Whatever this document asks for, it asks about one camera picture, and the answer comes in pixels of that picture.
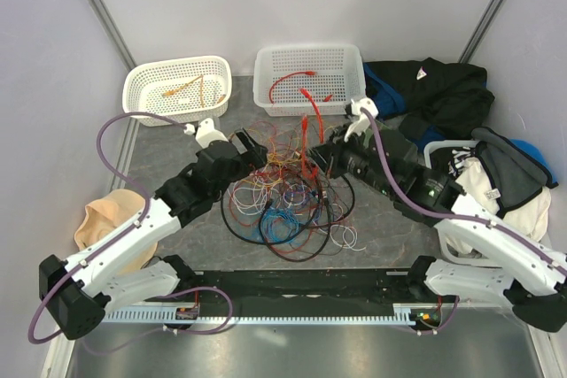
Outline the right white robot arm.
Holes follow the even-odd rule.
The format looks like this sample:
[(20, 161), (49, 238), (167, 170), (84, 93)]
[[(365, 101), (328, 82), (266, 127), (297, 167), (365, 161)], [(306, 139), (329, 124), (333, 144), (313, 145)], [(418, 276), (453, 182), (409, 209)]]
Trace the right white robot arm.
[(520, 235), (455, 181), (417, 161), (396, 130), (344, 138), (337, 128), (307, 155), (331, 179), (351, 174), (387, 196), (403, 216), (453, 236), (491, 259), (491, 267), (418, 257), (405, 287), (415, 301), (459, 297), (508, 307), (523, 322), (555, 333), (566, 324), (566, 256)]

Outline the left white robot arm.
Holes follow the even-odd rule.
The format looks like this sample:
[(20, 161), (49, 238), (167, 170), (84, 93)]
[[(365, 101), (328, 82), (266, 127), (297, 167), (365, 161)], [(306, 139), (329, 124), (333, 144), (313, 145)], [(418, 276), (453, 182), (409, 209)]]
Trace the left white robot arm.
[(40, 263), (41, 303), (28, 328), (31, 343), (41, 342), (35, 324), (44, 311), (58, 325), (57, 336), (77, 340), (123, 306), (153, 297), (191, 297), (194, 280), (177, 260), (128, 274), (122, 270), (154, 243), (209, 212), (230, 184), (263, 168), (268, 150), (244, 129), (236, 132), (245, 148), (238, 150), (211, 120), (185, 124), (183, 131), (198, 143), (196, 162), (146, 195), (142, 208), (100, 241), (65, 259), (50, 255)]

